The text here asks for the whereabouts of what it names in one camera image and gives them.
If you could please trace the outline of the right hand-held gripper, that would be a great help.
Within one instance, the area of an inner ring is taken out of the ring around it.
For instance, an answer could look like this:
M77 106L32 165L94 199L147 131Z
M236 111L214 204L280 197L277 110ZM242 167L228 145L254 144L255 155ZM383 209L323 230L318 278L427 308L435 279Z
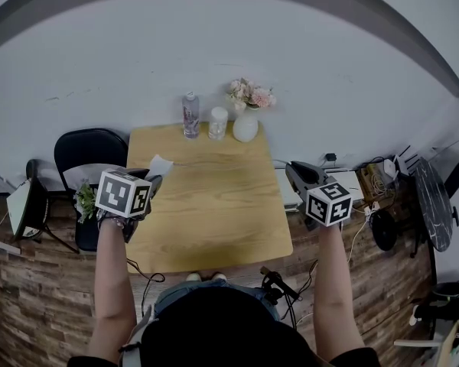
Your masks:
M333 226L350 218L351 193L321 167L301 161L290 161L285 174L302 203L298 212L308 231L318 226Z

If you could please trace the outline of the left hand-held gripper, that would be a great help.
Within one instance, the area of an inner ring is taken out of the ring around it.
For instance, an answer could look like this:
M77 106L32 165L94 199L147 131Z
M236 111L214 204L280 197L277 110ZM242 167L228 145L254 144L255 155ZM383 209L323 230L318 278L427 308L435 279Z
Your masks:
M139 222L151 213L151 201L163 182L161 175L147 176L149 169L126 171L107 169L102 172L95 207L98 228L106 219L122 229L129 243Z

